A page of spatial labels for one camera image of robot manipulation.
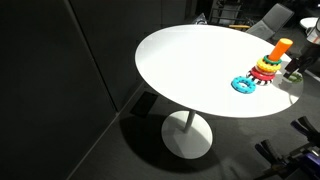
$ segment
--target gray carpet floor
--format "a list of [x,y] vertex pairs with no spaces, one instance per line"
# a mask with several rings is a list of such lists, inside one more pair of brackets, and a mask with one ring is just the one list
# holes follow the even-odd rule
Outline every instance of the gray carpet floor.
[[[283,30],[277,37],[304,38],[299,29]],[[299,42],[293,49],[299,49]],[[261,118],[224,118],[199,113],[213,131],[213,144],[203,157],[185,160],[173,155],[161,139],[166,116],[185,107],[159,95],[146,118],[130,113],[143,92],[157,94],[146,83],[88,154],[71,180],[236,180],[262,175],[270,164],[254,145],[269,139],[280,154],[307,143],[290,122],[307,116],[320,130],[320,82],[304,76],[304,92],[290,108]]]

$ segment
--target white round table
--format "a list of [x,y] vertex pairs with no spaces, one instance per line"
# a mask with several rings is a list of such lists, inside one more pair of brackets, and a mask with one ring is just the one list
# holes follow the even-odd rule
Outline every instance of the white round table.
[[308,17],[300,20],[300,25],[304,29],[312,28],[316,25],[318,18],[317,17]]
[[136,66],[144,80],[168,99],[190,108],[166,118],[162,138],[175,155],[194,159],[211,147],[212,132],[196,111],[223,117],[252,118],[283,111],[302,94],[303,83],[283,81],[284,65],[273,84],[252,94],[233,89],[274,46],[250,34],[217,26],[182,25],[159,30],[138,46]]

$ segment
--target dark wall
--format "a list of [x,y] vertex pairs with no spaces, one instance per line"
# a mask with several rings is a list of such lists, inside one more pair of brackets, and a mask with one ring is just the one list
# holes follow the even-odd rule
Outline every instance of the dark wall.
[[63,0],[0,9],[0,179],[65,179],[115,110]]
[[71,0],[117,110],[142,79],[135,51],[147,35],[182,24],[186,0]]
[[209,17],[214,2],[216,3],[216,0],[197,0],[196,15],[204,13],[206,17]]
[[242,10],[248,14],[263,17],[267,12],[281,0],[244,0]]

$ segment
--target yellow ring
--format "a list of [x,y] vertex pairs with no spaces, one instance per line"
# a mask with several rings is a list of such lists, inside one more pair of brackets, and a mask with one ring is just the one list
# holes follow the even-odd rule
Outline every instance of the yellow ring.
[[281,69],[281,64],[277,64],[277,65],[267,64],[263,60],[263,58],[258,60],[257,66],[265,72],[277,72],[279,69]]

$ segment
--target round base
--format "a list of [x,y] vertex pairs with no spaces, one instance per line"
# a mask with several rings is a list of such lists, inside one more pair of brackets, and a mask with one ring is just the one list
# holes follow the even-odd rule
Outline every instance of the round base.
[[208,123],[195,114],[191,127],[184,133],[189,111],[178,111],[166,118],[162,125],[162,139],[175,155],[195,159],[208,152],[212,144],[212,131]]

